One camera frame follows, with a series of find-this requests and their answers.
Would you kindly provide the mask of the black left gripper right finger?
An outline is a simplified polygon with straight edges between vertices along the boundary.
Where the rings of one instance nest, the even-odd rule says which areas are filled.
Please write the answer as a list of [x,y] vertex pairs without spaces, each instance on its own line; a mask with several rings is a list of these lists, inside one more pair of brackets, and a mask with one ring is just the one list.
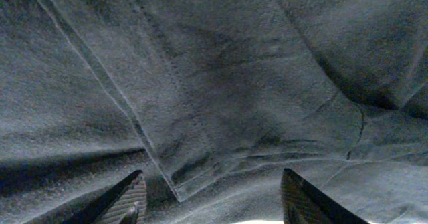
[[281,179],[284,224],[368,224],[292,169]]

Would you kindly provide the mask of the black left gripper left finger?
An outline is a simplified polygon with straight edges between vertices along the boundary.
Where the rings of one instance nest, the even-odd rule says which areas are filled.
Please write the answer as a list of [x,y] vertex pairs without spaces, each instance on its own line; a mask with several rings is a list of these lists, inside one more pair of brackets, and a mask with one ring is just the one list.
[[147,207],[144,173],[137,170],[63,224],[141,224]]

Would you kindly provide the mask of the dark green Nike t-shirt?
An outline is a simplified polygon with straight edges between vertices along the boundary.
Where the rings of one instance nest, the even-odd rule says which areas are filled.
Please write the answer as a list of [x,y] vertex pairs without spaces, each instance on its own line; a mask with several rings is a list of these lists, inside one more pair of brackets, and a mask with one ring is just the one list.
[[427,222],[427,0],[1,0],[1,222],[282,219],[292,169]]

